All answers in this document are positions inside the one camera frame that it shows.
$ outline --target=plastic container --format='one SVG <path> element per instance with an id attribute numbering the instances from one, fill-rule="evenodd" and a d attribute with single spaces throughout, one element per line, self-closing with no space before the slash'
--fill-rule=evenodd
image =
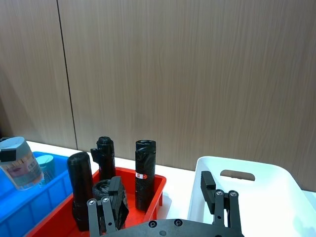
<path id="1" fill-rule="evenodd" d="M 26 190 L 43 179 L 41 168 L 24 137 L 0 142 L 0 168 L 18 190 Z"/>
<path id="2" fill-rule="evenodd" d="M 20 237 L 31 230 L 58 204 L 72 193 L 67 171 L 67 157 L 33 152 L 35 157 L 52 155 L 56 164 L 55 178 L 24 191 L 16 190 L 0 170 L 0 236 Z"/>
<path id="3" fill-rule="evenodd" d="M 127 204 L 129 215 L 125 222 L 125 227 L 147 222 L 157 218 L 157 210 L 162 206 L 162 189 L 166 183 L 166 178 L 155 175 L 155 195 L 147 212 L 139 211 L 135 208 L 135 170 L 116 168 L 116 176 L 121 176 L 127 193 Z M 99 181 L 99 172 L 93 175 L 93 182 Z M 79 232 L 75 220 L 72 216 L 73 196 L 69 196 L 60 204 L 49 216 L 41 221 L 27 236 L 29 237 L 88 237 L 89 232 Z"/>
<path id="4" fill-rule="evenodd" d="M 198 159 L 189 220 L 213 222 L 200 188 L 204 170 L 212 173 L 217 189 L 239 193 L 241 230 L 245 237 L 316 237 L 316 212 L 289 172 L 275 165 L 237 159 Z M 223 170 L 250 173 L 254 181 L 222 176 Z"/>

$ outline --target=bin handle cutout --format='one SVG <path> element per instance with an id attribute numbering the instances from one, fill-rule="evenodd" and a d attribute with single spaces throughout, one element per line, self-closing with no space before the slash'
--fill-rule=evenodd
<path id="1" fill-rule="evenodd" d="M 228 169 L 224 169 L 221 172 L 221 176 L 236 178 L 236 179 L 245 179 L 245 180 L 249 180 L 249 181 L 256 180 L 256 177 L 251 173 L 240 172 L 240 171 L 235 171 L 235 170 L 228 170 Z"/>

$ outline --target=black plastic bag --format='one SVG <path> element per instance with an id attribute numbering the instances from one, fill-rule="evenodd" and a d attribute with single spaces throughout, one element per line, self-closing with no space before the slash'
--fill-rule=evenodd
<path id="1" fill-rule="evenodd" d="M 135 161 L 135 206 L 139 210 L 147 211 L 155 194 L 156 142 L 137 141 Z"/>

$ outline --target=container lid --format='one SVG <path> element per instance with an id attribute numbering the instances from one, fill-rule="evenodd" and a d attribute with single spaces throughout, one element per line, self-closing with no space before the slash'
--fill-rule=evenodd
<path id="1" fill-rule="evenodd" d="M 54 157 L 51 155 L 44 155 L 37 157 L 36 160 L 41 168 L 46 168 L 52 165 L 54 162 Z"/>
<path id="2" fill-rule="evenodd" d="M 31 151 L 24 137 L 12 137 L 0 142 L 0 163 L 16 161 Z"/>

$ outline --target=grey lid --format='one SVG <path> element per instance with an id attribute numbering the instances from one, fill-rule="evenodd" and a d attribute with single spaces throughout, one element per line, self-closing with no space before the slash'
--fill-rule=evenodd
<path id="1" fill-rule="evenodd" d="M 1 164 L 16 161 L 31 151 L 24 137 L 12 137 L 0 142 Z"/>

